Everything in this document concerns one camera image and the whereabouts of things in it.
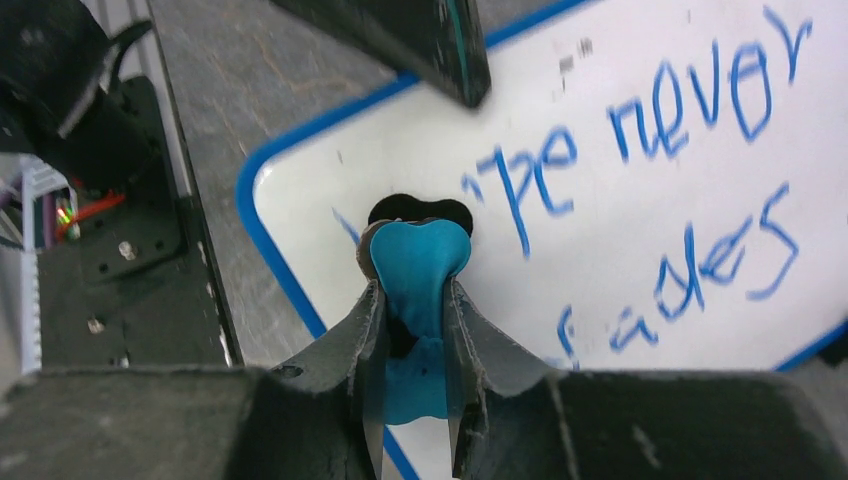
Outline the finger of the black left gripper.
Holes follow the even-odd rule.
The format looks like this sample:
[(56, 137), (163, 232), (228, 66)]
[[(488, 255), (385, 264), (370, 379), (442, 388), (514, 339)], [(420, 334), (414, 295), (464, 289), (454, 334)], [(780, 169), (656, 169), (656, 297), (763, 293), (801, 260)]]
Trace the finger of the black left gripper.
[(273, 4), (397, 72), (477, 109), (491, 74), (472, 0), (275, 0)]

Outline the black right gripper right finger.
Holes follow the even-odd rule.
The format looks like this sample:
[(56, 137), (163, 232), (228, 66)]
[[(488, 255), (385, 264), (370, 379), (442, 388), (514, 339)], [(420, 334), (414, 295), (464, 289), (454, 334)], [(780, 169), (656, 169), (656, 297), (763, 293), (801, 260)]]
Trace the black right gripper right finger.
[(443, 289), (459, 479), (843, 479), (811, 400), (764, 371), (567, 371)]

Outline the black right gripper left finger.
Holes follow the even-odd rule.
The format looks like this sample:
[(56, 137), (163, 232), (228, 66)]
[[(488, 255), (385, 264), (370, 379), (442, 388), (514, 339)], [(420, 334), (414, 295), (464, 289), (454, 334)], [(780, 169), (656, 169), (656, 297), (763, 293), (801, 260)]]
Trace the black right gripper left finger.
[(60, 369), (1, 401), (5, 479), (377, 479), (387, 305), (376, 281), (283, 364)]

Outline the blue-framed whiteboard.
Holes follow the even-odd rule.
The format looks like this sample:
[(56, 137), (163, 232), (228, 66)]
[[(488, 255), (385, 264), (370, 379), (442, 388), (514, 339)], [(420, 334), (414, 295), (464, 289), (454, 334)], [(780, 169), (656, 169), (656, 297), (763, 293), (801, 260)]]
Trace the blue-framed whiteboard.
[[(846, 331), (845, 2), (560, 1), (489, 44), (476, 112), (405, 77), (249, 157), (241, 219), (314, 341), (398, 193), (470, 210), (451, 279), (560, 370), (782, 376)], [(383, 439), (454, 477), (448, 406)]]

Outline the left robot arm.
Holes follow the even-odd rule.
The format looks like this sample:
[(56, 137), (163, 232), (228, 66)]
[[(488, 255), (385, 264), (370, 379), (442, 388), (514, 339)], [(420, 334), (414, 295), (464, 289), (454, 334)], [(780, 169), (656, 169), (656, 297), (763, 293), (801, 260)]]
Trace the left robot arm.
[[(491, 75), (472, 1), (283, 1), (280, 8), (457, 103), (477, 108)], [(137, 189), (155, 155), (111, 101), (142, 20), (108, 35), (79, 1), (1, 5), (1, 149), (39, 157), (84, 192)]]

